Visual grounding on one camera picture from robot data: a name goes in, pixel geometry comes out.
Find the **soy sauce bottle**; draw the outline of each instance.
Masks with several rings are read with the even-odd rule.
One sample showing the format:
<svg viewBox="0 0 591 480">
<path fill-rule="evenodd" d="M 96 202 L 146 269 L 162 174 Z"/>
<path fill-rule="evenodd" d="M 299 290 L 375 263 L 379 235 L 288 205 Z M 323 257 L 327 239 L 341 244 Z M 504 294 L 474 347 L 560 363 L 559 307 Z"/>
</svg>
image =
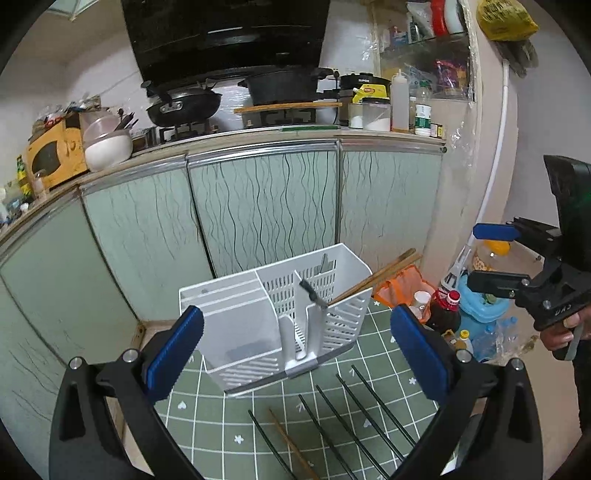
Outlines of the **soy sauce bottle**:
<svg viewBox="0 0 591 480">
<path fill-rule="evenodd" d="M 449 293 L 437 290 L 431 298 L 431 318 L 427 326 L 437 333 L 444 334 L 448 330 L 456 333 L 460 329 L 462 318 L 459 312 L 460 292 L 452 290 Z"/>
</svg>

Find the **metal screw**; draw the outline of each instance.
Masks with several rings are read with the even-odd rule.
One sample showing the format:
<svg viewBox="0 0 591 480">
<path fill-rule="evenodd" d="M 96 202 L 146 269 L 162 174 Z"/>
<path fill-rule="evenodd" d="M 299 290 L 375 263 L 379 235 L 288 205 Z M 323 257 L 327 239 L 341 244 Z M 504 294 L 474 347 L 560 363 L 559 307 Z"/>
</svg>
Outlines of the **metal screw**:
<svg viewBox="0 0 591 480">
<path fill-rule="evenodd" d="M 511 366 L 515 368 L 515 370 L 520 371 L 525 368 L 525 364 L 521 358 L 513 358 L 511 359 Z"/>
<path fill-rule="evenodd" d="M 456 352 L 456 358 L 463 364 L 466 364 L 472 360 L 472 354 L 468 350 L 458 350 Z"/>
<path fill-rule="evenodd" d="M 78 370 L 82 366 L 82 358 L 79 356 L 75 356 L 72 360 L 70 360 L 70 368 L 72 370 Z"/>
<path fill-rule="evenodd" d="M 139 353 L 137 350 L 130 348 L 126 350 L 123 354 L 123 361 L 127 364 L 135 362 L 139 357 Z"/>
</svg>

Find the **floor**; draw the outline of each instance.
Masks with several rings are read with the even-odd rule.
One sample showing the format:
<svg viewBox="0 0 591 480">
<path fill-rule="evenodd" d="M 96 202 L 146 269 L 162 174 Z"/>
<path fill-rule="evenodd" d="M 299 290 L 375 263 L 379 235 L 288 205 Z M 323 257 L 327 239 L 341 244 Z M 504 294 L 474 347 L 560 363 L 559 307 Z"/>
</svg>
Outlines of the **floor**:
<svg viewBox="0 0 591 480">
<path fill-rule="evenodd" d="M 535 261 L 529 252 L 513 248 L 506 261 L 506 268 L 535 275 L 541 270 L 541 263 Z M 224 399 L 220 390 L 206 374 L 203 374 L 198 352 L 193 362 L 187 365 L 173 389 L 168 401 L 156 405 L 161 418 L 183 452 L 198 467 L 201 473 L 212 479 L 240 478 L 287 478 L 277 460 L 268 451 L 258 432 L 255 432 L 247 410 L 250 408 L 262 424 L 273 444 L 282 451 L 285 461 L 300 479 L 308 478 L 301 470 L 295 455 L 284 446 L 283 440 L 270 423 L 267 408 L 271 407 L 281 422 L 287 418 L 287 429 L 296 444 L 304 450 L 305 457 L 314 465 L 314 470 L 322 477 L 345 479 L 344 470 L 333 454 L 326 450 L 305 410 L 301 409 L 297 393 L 306 392 L 304 397 L 315 414 L 321 418 L 339 445 L 344 457 L 355 470 L 355 475 L 364 480 L 374 480 L 379 475 L 350 441 L 340 425 L 335 424 L 327 412 L 322 398 L 313 392 L 317 383 L 363 443 L 379 458 L 387 472 L 395 469 L 398 461 L 385 443 L 379 439 L 355 404 L 345 396 L 343 388 L 336 382 L 335 373 L 340 373 L 347 384 L 352 385 L 354 393 L 375 417 L 378 424 L 386 427 L 395 445 L 408 453 L 410 447 L 383 412 L 363 390 L 363 385 L 350 375 L 351 365 L 371 378 L 388 407 L 405 424 L 415 438 L 429 424 L 436 411 L 433 402 L 428 401 L 413 384 L 413 375 L 396 343 L 391 343 L 388 331 L 389 312 L 381 305 L 370 304 L 371 313 L 367 315 L 359 339 L 359 346 L 340 356 L 336 361 L 319 369 L 270 385 L 254 395 L 245 398 Z M 511 315 L 519 318 L 520 332 L 524 339 L 537 333 L 533 330 L 533 320 L 523 309 L 512 307 Z M 145 342 L 157 330 L 149 330 Z M 573 368 L 568 362 L 556 361 L 542 343 L 538 341 L 529 353 L 523 356 L 534 389 L 544 443 L 544 478 L 561 465 L 580 437 L 576 389 L 573 381 Z M 125 446 L 133 463 L 149 471 L 133 438 L 126 430 Z"/>
<path fill-rule="evenodd" d="M 392 338 L 389 332 L 390 312 L 387 307 L 371 301 L 359 339 L 349 352 L 321 365 L 313 372 L 236 398 L 223 396 L 220 388 L 204 373 L 202 358 L 195 352 L 169 398 L 157 403 L 155 408 L 181 450 L 207 479 L 289 478 L 256 431 L 248 410 L 254 412 L 272 444 L 297 478 L 310 477 L 273 425 L 269 408 L 284 424 L 288 434 L 319 477 L 348 478 L 304 409 L 298 397 L 298 394 L 302 394 L 355 476 L 360 480 L 380 478 L 380 473 L 362 454 L 320 394 L 314 390 L 314 386 L 318 385 L 390 475 L 400 464 L 399 460 L 379 438 L 357 405 L 346 395 L 335 376 L 341 375 L 369 414 L 387 432 L 394 445 L 403 455 L 408 454 L 410 444 L 384 414 L 352 369 L 352 365 L 357 367 L 409 434 L 418 439 L 435 415 L 437 405 L 425 397 Z M 139 454 L 137 447 L 130 441 L 128 431 L 126 443 L 128 451 L 131 450 L 130 456 L 134 456 L 133 452 Z M 145 467 L 140 457 L 132 460 L 138 462 L 138 466 Z"/>
</svg>

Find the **blue gripper pad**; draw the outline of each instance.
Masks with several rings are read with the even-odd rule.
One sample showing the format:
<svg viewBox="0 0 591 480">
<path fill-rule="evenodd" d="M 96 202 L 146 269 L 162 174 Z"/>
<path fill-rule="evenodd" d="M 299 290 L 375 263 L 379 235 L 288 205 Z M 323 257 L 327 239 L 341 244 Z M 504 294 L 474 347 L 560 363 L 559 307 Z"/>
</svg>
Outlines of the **blue gripper pad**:
<svg viewBox="0 0 591 480">
<path fill-rule="evenodd" d="M 152 404 L 168 397 L 201 340 L 203 327 L 203 313 L 197 307 L 189 306 L 170 330 L 157 333 L 148 342 L 144 349 L 147 365 L 142 378 L 146 396 Z"/>
<path fill-rule="evenodd" d="M 427 398 L 443 404 L 453 375 L 453 352 L 446 341 L 425 329 L 406 305 L 392 311 L 390 331 Z"/>
<path fill-rule="evenodd" d="M 472 233 L 478 240 L 500 240 L 502 242 L 512 242 L 521 236 L 519 230 L 513 225 L 498 223 L 477 223 L 472 229 Z"/>
</svg>

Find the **green cabinet door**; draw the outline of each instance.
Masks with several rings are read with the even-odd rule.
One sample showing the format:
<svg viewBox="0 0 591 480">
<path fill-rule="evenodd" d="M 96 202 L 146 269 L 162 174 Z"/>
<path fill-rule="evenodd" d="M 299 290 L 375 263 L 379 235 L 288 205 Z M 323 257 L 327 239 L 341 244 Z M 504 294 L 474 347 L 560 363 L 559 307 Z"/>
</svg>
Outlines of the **green cabinet door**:
<svg viewBox="0 0 591 480">
<path fill-rule="evenodd" d="M 212 279 L 185 170 L 84 198 L 113 275 L 141 320 L 178 318 L 178 290 Z"/>
<path fill-rule="evenodd" d="M 411 247 L 422 252 L 440 170 L 438 154 L 345 152 L 340 240 L 374 272 Z"/>
<path fill-rule="evenodd" d="M 1 282 L 0 312 L 0 419 L 29 464 L 47 479 L 51 418 L 64 366 Z"/>
<path fill-rule="evenodd" d="M 218 277 L 335 242 L 336 153 L 312 151 L 191 169 Z"/>
<path fill-rule="evenodd" d="M 113 281 L 86 221 L 72 200 L 52 213 L 0 268 L 9 291 L 42 338 L 68 361 L 117 358 L 137 320 Z"/>
</svg>

